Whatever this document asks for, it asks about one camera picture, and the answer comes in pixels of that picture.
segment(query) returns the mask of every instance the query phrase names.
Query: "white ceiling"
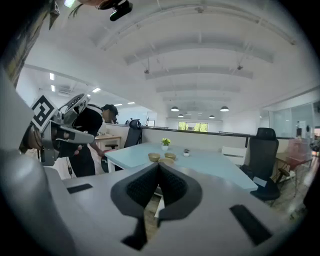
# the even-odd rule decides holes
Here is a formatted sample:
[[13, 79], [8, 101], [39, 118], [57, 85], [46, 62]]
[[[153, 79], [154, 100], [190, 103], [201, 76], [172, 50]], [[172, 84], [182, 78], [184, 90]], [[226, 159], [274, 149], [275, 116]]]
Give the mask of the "white ceiling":
[[[86, 81], [77, 79], [75, 77], [66, 76], [64, 74], [55, 73], [54, 80], [50, 80], [50, 71], [37, 69], [34, 66], [25, 65], [24, 72], [28, 75], [32, 82], [45, 94], [50, 94], [55, 97], [65, 98], [65, 102], [77, 96], [85, 93], [90, 95], [90, 103], [96, 104], [100, 107], [105, 104], [122, 104], [118, 108], [137, 107], [137, 104], [128, 104], [128, 100], [114, 95], [105, 90], [93, 92], [96, 88], [89, 85]], [[51, 85], [55, 86], [55, 92], [51, 90]]]
[[[170, 108], [177, 106], [183, 114], [223, 119], [320, 84], [308, 43], [274, 1], [131, 2], [132, 12], [115, 22], [109, 20], [112, 10], [82, 6], [68, 18], [71, 9], [61, 6], [26, 63], [172, 118], [179, 112]], [[222, 106], [230, 112], [221, 113]]]

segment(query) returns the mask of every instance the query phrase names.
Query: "black office chair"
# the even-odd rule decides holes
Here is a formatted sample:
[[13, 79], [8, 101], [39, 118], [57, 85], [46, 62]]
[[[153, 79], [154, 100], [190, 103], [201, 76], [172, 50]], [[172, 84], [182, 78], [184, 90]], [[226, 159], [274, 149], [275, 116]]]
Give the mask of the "black office chair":
[[[134, 146], [134, 145], [141, 143], [141, 139], [142, 139], [142, 129], [141, 128], [134, 129], [134, 128], [130, 127], [129, 131], [128, 131], [128, 136], [126, 137], [124, 148], [128, 148], [128, 147], [131, 147], [131, 146]], [[105, 146], [110, 147], [114, 150], [119, 145], [118, 144], [108, 144]]]
[[[138, 123], [139, 120], [136, 119], [133, 121], [135, 121], [135, 122], [130, 125], [129, 131], [128, 131], [128, 136], [126, 137], [126, 140], [124, 143], [124, 148], [135, 146], [135, 145], [140, 144], [142, 142], [142, 128], [140, 126], [140, 123]], [[108, 144], [105, 146], [112, 148], [112, 150], [114, 150], [115, 147], [118, 147], [117, 144]], [[108, 158], [106, 156], [101, 158], [101, 167], [105, 173], [109, 172]], [[120, 171], [120, 170], [122, 170], [122, 168], [116, 165], [115, 170]]]
[[284, 170], [279, 170], [281, 178], [278, 178], [277, 182], [274, 182], [270, 178], [273, 173], [279, 146], [275, 130], [271, 128], [258, 128], [256, 136], [250, 139], [249, 145], [250, 163], [249, 165], [241, 166], [240, 169], [252, 180], [254, 177], [258, 177], [266, 181], [264, 187], [257, 184], [258, 189], [252, 191], [251, 194], [262, 201], [276, 200], [280, 197], [277, 183], [283, 175], [287, 176], [288, 173], [284, 173]]

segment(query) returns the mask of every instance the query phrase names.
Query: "glass wall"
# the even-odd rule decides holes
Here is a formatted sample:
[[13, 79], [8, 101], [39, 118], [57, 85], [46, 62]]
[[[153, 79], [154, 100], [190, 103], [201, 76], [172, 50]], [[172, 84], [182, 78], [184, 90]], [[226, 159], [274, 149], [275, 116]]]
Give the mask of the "glass wall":
[[310, 128], [311, 135], [314, 132], [312, 103], [274, 111], [270, 115], [270, 127], [275, 130], [277, 137], [296, 137], [298, 126], [302, 128], [302, 138], [306, 138], [307, 126]]

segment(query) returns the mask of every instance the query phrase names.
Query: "ceiling light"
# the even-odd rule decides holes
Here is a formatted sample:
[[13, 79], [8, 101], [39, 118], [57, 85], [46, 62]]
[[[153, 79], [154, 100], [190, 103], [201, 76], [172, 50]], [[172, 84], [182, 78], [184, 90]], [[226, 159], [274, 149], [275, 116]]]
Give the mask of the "ceiling light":
[[229, 108], [228, 108], [227, 106], [223, 106], [223, 107], [220, 109], [220, 111], [222, 111], [222, 112], [227, 112], [227, 111], [229, 111]]
[[74, 4], [74, 2], [75, 2], [75, 0], [65, 0], [65, 1], [64, 1], [64, 5], [65, 5], [66, 7], [71, 8], [71, 6]]
[[177, 111], [179, 111], [179, 108], [178, 108], [177, 106], [173, 106], [173, 107], [171, 108], [171, 111], [177, 112]]

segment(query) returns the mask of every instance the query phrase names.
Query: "floor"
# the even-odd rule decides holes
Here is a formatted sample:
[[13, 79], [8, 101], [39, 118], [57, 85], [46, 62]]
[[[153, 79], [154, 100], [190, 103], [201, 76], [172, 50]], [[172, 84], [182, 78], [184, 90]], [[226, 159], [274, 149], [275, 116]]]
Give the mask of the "floor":
[[[310, 178], [310, 175], [312, 175], [313, 171], [316, 169], [317, 167], [310, 169], [309, 166], [301, 166], [297, 170], [298, 186], [296, 196], [294, 178], [281, 182], [278, 185], [281, 196], [272, 204], [271, 208], [280, 213], [280, 215], [286, 220], [296, 221], [301, 218], [306, 212], [303, 205], [303, 199], [306, 196], [311, 183], [306, 180]], [[155, 213], [160, 199], [160, 196], [153, 195], [144, 210], [144, 223], [148, 240], [154, 236], [158, 229], [158, 219], [155, 217]]]

